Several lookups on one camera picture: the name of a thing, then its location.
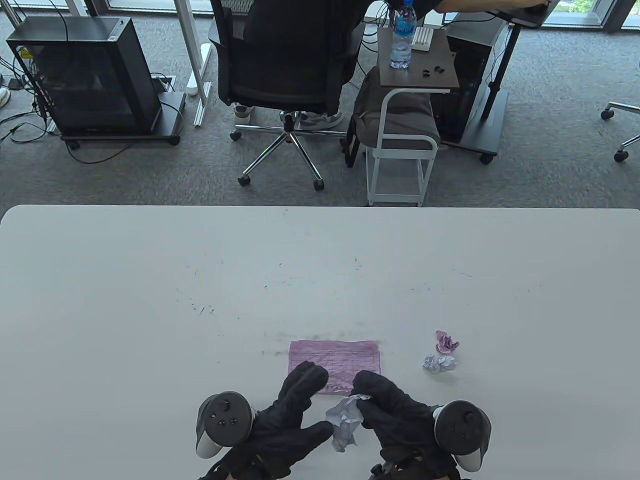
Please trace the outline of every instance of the gray carpet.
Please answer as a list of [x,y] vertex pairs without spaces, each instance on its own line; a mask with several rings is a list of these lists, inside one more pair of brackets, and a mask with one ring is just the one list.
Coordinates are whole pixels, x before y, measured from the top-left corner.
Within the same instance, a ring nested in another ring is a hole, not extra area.
[[[177,19],[140,16],[134,23],[151,71],[177,75],[177,88],[184,90],[189,60]],[[196,23],[204,40],[209,20]],[[4,16],[0,29],[4,38],[11,31]],[[4,42],[0,54],[11,58]],[[375,61],[366,51],[360,59],[365,69]],[[619,112],[605,123],[599,115],[608,100],[640,102],[639,60],[633,33],[523,31],[503,83],[510,97],[499,156],[483,166],[475,154],[440,152],[426,206],[639,208],[640,146],[630,148],[623,164],[612,155],[622,140],[640,132],[640,117]],[[205,76],[216,88],[215,55]],[[362,76],[357,71],[353,82],[359,84]],[[351,84],[343,89],[341,104],[347,113],[355,93]],[[30,103],[26,92],[13,92],[0,118],[28,110]],[[204,126],[194,129],[195,107],[195,99],[189,98],[178,147],[136,145],[96,165],[74,161],[53,136],[26,145],[5,140],[0,149],[0,216],[17,204],[366,203],[364,164],[347,170],[335,140],[303,139],[323,174],[325,191],[313,190],[312,176],[291,145],[280,147],[252,174],[251,185],[242,188],[237,175],[272,137],[245,134],[232,142],[233,114],[217,99],[209,105]],[[258,110],[254,119],[275,125],[276,113]],[[17,122],[3,124],[0,135]],[[92,161],[118,148],[84,144],[77,155]]]

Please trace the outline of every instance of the chair base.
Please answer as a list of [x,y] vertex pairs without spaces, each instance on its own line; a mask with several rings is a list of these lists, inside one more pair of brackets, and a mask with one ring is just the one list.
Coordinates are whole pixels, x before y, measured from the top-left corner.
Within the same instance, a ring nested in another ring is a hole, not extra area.
[[[600,118],[602,118],[602,120],[608,120],[611,117],[613,117],[614,111],[612,110],[612,108],[617,110],[624,110],[630,113],[635,113],[636,115],[640,115],[640,107],[638,106],[628,105],[628,104],[618,103],[618,102],[609,102],[606,108],[600,112]],[[640,141],[640,135],[636,135],[633,138],[630,138],[629,140],[622,142],[618,147],[618,151],[613,155],[613,159],[616,162],[624,162],[627,158],[629,158],[629,152],[625,151],[625,149],[629,145],[633,145],[638,141]]]
[[249,173],[254,171],[258,165],[260,165],[265,158],[271,155],[283,142],[292,143],[296,150],[304,160],[305,165],[311,170],[311,173],[315,177],[314,179],[314,189],[316,191],[320,191],[324,189],[324,181],[322,180],[322,176],[320,176],[320,172],[316,168],[316,166],[309,158],[307,151],[300,143],[298,136],[304,135],[318,135],[318,136],[328,136],[328,137],[340,137],[343,138],[345,136],[344,132],[335,132],[331,130],[315,130],[315,131],[306,131],[296,128],[298,123],[300,122],[300,114],[301,112],[280,112],[280,118],[282,119],[283,126],[282,127],[258,127],[256,125],[236,125],[236,129],[230,134],[232,140],[238,140],[242,132],[261,132],[261,133],[271,133],[278,135],[278,138],[271,142],[271,144],[264,149],[264,151],[256,158],[251,165],[244,169],[242,174],[238,176],[238,183],[243,187],[249,185],[251,182],[251,178],[249,177]]

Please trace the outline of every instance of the hand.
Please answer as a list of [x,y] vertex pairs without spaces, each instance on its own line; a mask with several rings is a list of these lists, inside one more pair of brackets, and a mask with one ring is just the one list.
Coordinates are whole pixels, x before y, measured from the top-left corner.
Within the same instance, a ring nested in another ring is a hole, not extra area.
[[424,480],[449,476],[459,479],[456,462],[438,446],[431,408],[413,400],[393,382],[377,373],[362,371],[353,379],[351,395],[370,395],[358,400],[364,428],[373,429],[380,441],[380,455],[402,464],[420,460]]
[[536,6],[536,5],[549,5],[551,2],[550,0],[511,0],[511,7],[513,8],[527,8],[529,6]]
[[329,422],[300,429],[311,397],[325,385],[329,374],[313,362],[302,362],[282,384],[278,399],[258,412],[249,437],[223,457],[219,475],[237,480],[279,479],[333,434]]

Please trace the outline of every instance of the white shoe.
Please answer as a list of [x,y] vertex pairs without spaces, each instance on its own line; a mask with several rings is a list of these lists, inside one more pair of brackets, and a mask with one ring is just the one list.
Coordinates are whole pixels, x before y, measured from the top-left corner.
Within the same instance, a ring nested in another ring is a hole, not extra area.
[[233,103],[234,115],[236,116],[236,125],[248,125],[251,123],[251,112],[253,107]]
[[298,127],[300,130],[328,130],[335,127],[342,121],[342,112],[335,115],[326,113],[302,112]]
[[0,87],[0,108],[4,107],[11,98],[11,90],[7,87]]

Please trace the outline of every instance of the computer case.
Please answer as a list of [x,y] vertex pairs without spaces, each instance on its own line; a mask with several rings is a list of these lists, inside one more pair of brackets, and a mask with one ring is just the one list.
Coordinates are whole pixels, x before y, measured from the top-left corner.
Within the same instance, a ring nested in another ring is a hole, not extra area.
[[504,20],[487,13],[459,13],[447,27],[449,48],[460,87],[445,95],[432,95],[431,107],[440,137],[457,143],[462,139],[469,118],[487,92],[491,70],[498,68],[498,56],[504,47],[499,42],[506,27]]
[[29,16],[7,43],[64,136],[154,129],[162,107],[131,18]]

